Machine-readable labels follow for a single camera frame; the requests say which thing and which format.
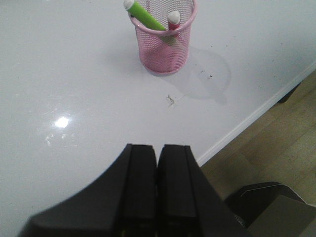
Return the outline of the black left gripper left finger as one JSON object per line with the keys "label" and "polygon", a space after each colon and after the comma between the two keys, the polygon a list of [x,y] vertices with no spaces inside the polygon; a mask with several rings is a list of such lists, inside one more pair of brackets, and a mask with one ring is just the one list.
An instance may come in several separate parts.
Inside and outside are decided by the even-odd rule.
{"label": "black left gripper left finger", "polygon": [[29,218],[20,237],[154,237],[156,156],[152,146],[125,146],[95,181]]}

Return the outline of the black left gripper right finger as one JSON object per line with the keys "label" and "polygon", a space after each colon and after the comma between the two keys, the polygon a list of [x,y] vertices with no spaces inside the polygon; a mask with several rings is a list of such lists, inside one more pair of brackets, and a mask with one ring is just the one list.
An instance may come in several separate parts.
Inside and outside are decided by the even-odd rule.
{"label": "black left gripper right finger", "polygon": [[244,227],[209,184],[190,146],[163,147],[157,189],[158,236],[244,236]]}

